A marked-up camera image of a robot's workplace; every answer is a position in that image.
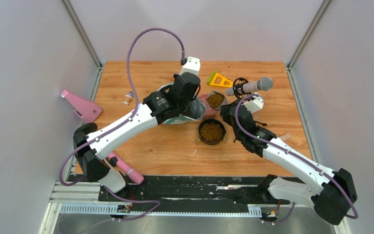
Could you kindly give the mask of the silver metal scoop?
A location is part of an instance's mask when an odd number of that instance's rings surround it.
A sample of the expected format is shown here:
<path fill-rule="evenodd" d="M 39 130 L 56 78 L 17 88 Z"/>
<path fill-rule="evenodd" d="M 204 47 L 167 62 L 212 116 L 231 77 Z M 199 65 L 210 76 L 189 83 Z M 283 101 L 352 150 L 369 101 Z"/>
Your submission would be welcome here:
<path fill-rule="evenodd" d="M 220 111 L 221 106 L 227 104 L 227 99 L 226 99 L 225 95 L 223 95 L 222 93 L 219 93 L 219 92 L 215 92 L 215 91 L 212 91 L 206 97 L 206 101 L 209 104 L 209 106 L 216 111 Z"/>

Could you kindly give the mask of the green dog food bag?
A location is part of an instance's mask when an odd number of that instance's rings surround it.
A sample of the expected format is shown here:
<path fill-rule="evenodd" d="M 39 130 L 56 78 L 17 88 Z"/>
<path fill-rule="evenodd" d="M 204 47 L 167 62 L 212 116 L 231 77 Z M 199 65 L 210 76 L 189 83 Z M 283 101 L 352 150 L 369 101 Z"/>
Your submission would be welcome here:
<path fill-rule="evenodd" d="M 183 124 L 204 117 L 205 104 L 198 98 L 196 84 L 167 84 L 152 93 L 151 116 L 157 124 Z"/>

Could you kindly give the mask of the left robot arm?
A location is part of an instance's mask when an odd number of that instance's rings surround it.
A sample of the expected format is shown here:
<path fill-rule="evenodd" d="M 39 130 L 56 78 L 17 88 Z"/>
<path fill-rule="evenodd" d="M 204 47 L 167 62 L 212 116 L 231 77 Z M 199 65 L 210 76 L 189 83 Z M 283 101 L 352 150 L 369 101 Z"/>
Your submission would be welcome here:
<path fill-rule="evenodd" d="M 104 159 L 137 134 L 178 117 L 200 120 L 204 111 L 192 107 L 201 100 L 200 78 L 189 72 L 175 74 L 172 85 L 152 92 L 135 109 L 103 129 L 95 123 L 85 124 L 74 133 L 74 156 L 88 182 L 99 182 L 111 191 L 117 201 L 125 201 L 130 189 L 120 172 L 104 163 Z"/>

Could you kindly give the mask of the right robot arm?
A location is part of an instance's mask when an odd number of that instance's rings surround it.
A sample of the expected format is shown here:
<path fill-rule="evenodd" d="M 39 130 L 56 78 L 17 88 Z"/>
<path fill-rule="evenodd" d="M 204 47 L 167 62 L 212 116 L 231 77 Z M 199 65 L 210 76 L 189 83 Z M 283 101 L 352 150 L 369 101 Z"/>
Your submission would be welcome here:
<path fill-rule="evenodd" d="M 339 225 L 346 217 L 359 217 L 354 206 L 357 192 L 350 172 L 344 168 L 336 171 L 297 152 L 276 134 L 257 125 L 243 104 L 234 102 L 221 106 L 220 116 L 233 128 L 236 140 L 246 150 L 282 166 L 300 179 L 300 182 L 292 182 L 267 175 L 258 191 L 262 202 L 288 200 L 314 209 L 332 225 Z"/>

